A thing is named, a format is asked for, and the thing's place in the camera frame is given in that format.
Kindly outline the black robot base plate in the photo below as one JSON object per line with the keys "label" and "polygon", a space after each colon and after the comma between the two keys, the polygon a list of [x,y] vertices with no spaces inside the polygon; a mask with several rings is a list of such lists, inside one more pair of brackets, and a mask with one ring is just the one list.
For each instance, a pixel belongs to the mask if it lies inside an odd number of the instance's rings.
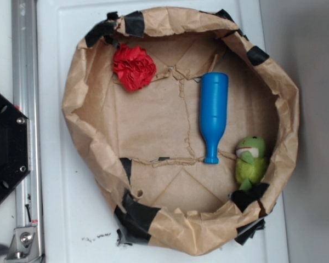
{"label": "black robot base plate", "polygon": [[0,204],[30,172],[28,123],[0,94]]}

